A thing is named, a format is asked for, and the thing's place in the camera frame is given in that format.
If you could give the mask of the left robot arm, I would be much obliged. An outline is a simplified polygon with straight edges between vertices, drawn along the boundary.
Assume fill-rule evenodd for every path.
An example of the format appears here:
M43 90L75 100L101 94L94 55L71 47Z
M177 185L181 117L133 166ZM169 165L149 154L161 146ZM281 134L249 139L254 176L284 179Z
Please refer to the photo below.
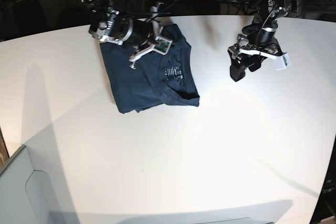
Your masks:
M288 53L284 52L275 38L278 19L287 16L291 0L238 0L253 15L250 25L242 28L237 41L228 47L230 77L238 82L245 77L245 71L255 72L266 59L273 60L276 70L286 69L290 64Z

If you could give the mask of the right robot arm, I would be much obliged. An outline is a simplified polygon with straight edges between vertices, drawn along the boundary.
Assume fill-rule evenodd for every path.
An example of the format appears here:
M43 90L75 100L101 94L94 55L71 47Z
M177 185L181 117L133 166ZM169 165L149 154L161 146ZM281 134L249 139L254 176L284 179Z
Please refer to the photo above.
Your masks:
M156 20L165 14L157 2L146 13L138 13L117 6L115 0L80 0L91 11L89 34L101 43L131 45L134 53L129 57L131 69L136 61L149 53L166 55L173 40L162 35L163 26Z

